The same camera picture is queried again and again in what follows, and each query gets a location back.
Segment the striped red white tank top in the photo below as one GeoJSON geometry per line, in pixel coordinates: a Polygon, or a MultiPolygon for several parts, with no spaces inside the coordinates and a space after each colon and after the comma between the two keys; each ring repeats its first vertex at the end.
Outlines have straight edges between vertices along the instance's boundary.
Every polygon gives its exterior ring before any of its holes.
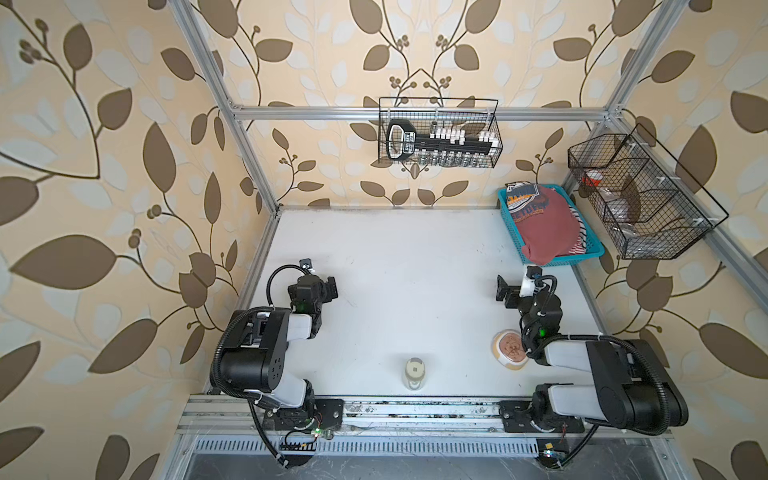
{"type": "Polygon", "coordinates": [[[577,221],[579,232],[578,237],[573,246],[568,250],[568,254],[571,256],[584,255],[588,253],[588,234],[586,224],[581,217],[579,211],[573,207],[569,207],[573,218],[577,221]]]}

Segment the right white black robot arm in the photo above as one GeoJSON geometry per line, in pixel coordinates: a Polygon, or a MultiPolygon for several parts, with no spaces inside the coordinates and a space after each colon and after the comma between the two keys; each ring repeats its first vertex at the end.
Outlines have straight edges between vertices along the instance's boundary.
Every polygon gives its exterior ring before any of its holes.
{"type": "Polygon", "coordinates": [[[508,433],[581,433],[599,426],[647,436],[685,425],[688,405],[646,340],[603,334],[565,334],[555,276],[536,266],[518,285],[496,281],[495,298],[518,312],[515,330],[498,333],[492,353],[516,370],[529,362],[589,375],[585,384],[544,383],[531,398],[503,400],[499,414],[508,433]]]}

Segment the teal plastic basket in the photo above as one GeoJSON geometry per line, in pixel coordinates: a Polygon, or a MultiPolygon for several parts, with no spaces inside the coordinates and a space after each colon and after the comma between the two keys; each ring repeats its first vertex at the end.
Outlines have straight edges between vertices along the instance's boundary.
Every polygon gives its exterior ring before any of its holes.
{"type": "MultiPolygon", "coordinates": [[[[568,197],[565,190],[559,185],[555,184],[538,184],[541,187],[548,187],[556,190],[560,195],[562,195],[565,200],[573,207],[576,208],[574,202],[568,197]]],[[[523,253],[522,253],[522,247],[523,247],[523,240],[514,224],[514,221],[511,218],[511,215],[508,212],[507,205],[506,205],[506,194],[505,194],[506,186],[503,187],[501,190],[498,191],[498,198],[500,202],[500,212],[501,217],[504,221],[504,224],[512,238],[513,243],[515,244],[515,247],[517,249],[517,252],[521,258],[521,262],[525,265],[536,265],[532,263],[531,261],[527,260],[523,253]]],[[[591,229],[591,227],[585,222],[587,234],[588,234],[588,253],[584,255],[577,255],[577,256],[560,256],[556,257],[552,262],[540,266],[540,267],[555,267],[555,266],[568,266],[568,265],[576,265],[584,260],[600,257],[604,254],[605,249],[602,243],[599,241],[597,235],[594,233],[594,231],[591,229]]]]}

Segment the small clear jar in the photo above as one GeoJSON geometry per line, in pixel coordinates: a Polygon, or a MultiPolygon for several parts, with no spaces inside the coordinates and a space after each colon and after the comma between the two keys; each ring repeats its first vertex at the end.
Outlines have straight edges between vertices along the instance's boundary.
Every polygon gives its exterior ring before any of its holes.
{"type": "Polygon", "coordinates": [[[409,390],[420,390],[425,376],[426,366],[421,358],[412,357],[406,361],[403,370],[403,382],[409,390]]]}

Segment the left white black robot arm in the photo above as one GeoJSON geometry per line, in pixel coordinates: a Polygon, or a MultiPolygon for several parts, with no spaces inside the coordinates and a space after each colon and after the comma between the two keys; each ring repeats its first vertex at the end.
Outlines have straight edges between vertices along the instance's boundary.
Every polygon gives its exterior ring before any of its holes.
{"type": "Polygon", "coordinates": [[[335,279],[316,275],[312,261],[302,259],[270,274],[266,297],[266,306],[233,313],[214,353],[212,387],[262,409],[265,421],[278,431],[340,428],[344,402],[318,400],[308,379],[286,371],[290,345],[319,333],[323,306],[338,297],[335,279]],[[271,295],[272,282],[288,270],[299,277],[287,287],[290,304],[278,307],[271,295]]]}

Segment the graphic print tank top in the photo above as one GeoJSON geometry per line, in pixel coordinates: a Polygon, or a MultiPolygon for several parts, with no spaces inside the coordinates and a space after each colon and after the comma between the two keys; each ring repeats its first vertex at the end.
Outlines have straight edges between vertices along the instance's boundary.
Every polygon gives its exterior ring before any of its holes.
{"type": "Polygon", "coordinates": [[[540,191],[538,184],[514,182],[506,185],[506,205],[511,218],[522,222],[532,216],[542,214],[548,205],[547,196],[540,191]]]}

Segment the beige round container pink lid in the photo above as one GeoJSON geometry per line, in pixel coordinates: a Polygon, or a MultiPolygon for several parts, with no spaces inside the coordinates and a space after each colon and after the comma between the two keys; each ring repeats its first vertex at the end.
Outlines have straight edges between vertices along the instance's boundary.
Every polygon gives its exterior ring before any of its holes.
{"type": "Polygon", "coordinates": [[[520,370],[528,361],[520,333],[503,330],[495,335],[491,343],[494,358],[509,370],[520,370]]]}

